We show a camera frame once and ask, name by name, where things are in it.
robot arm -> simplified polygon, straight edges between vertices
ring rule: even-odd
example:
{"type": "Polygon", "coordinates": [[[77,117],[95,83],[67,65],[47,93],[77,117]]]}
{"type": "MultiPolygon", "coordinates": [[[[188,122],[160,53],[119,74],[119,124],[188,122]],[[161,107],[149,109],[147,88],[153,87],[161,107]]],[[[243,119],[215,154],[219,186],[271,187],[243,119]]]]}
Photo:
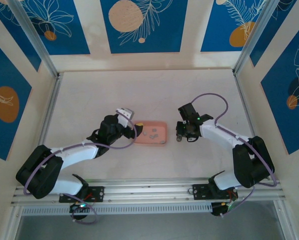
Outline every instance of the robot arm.
{"type": "Polygon", "coordinates": [[[212,185],[216,185],[213,186],[216,191],[224,191],[240,185],[250,188],[270,175],[260,159],[241,140],[252,145],[274,173],[273,162],[260,137],[242,136],[218,123],[215,124],[213,117],[207,114],[200,116],[191,103],[180,107],[178,111],[183,119],[183,122],[177,122],[176,126],[178,142],[182,138],[187,138],[188,142],[195,142],[199,137],[204,137],[233,154],[233,170],[221,172],[209,181],[212,185]]]}
{"type": "Polygon", "coordinates": [[[27,189],[37,199],[48,194],[60,193],[77,195],[80,199],[86,197],[88,184],[75,174],[64,175],[61,171],[70,165],[102,156],[109,150],[106,146],[112,145],[122,136],[134,139],[141,134],[143,126],[135,125],[137,136],[135,136],[135,131],[128,126],[129,121],[127,119],[132,119],[133,111],[127,108],[120,108],[117,111],[126,118],[118,114],[107,115],[101,122],[99,129],[93,131],[86,140],[74,145],[67,151],[62,151],[62,148],[49,149],[45,145],[38,146],[17,172],[16,179],[25,186],[35,168],[45,158],[61,150],[37,171],[27,189]]]}

pink tray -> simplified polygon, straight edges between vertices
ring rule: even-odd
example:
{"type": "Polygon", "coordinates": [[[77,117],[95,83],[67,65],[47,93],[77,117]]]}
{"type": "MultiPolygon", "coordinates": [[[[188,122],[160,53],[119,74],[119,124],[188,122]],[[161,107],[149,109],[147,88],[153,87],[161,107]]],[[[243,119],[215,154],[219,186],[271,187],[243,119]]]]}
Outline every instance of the pink tray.
{"type": "Polygon", "coordinates": [[[136,138],[135,144],[143,146],[165,146],[168,138],[168,125],[164,121],[137,121],[143,124],[142,133],[136,138]]]}

black mounting bracket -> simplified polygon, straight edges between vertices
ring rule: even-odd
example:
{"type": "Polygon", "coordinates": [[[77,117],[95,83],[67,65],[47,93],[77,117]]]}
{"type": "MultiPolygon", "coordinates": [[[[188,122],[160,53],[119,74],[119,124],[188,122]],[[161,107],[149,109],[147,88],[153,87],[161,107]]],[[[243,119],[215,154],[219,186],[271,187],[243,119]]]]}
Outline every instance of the black mounting bracket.
{"type": "Polygon", "coordinates": [[[230,194],[226,190],[220,191],[215,196],[209,188],[208,184],[193,184],[194,200],[229,200],[230,194]]]}
{"type": "MultiPolygon", "coordinates": [[[[103,199],[104,199],[104,189],[105,187],[103,186],[89,186],[87,189],[87,195],[86,195],[86,199],[82,199],[84,200],[84,202],[86,203],[102,203],[103,199]]],[[[60,203],[76,203],[77,200],[66,196],[66,195],[62,195],[59,196],[59,200],[60,203]]]]}

vent grille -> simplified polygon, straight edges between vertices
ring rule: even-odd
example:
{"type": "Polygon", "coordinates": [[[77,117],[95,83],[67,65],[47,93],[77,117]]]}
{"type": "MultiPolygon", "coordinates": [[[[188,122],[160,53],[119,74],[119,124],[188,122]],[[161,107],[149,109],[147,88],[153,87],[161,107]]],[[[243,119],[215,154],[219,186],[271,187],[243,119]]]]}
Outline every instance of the vent grille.
{"type": "MultiPolygon", "coordinates": [[[[99,205],[93,207],[99,215],[118,214],[172,214],[172,213],[210,213],[212,205],[208,202],[201,203],[165,203],[165,204],[120,204],[99,205]]],[[[70,206],[25,206],[22,216],[60,216],[70,215],[70,206]]],[[[76,213],[77,215],[93,214],[90,209],[76,213]]]]}

red wire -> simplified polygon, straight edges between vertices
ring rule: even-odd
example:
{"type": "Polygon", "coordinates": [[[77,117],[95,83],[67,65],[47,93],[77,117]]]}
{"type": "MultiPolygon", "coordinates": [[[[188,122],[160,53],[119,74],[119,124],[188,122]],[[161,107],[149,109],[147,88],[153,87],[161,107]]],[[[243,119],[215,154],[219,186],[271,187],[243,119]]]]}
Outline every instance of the red wire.
{"type": "Polygon", "coordinates": [[[231,202],[232,201],[232,193],[230,191],[227,191],[227,192],[229,194],[229,202],[231,202]]]}
{"type": "Polygon", "coordinates": [[[86,199],[88,199],[89,197],[92,197],[92,193],[90,193],[89,195],[87,195],[83,201],[85,201],[86,199]]]}

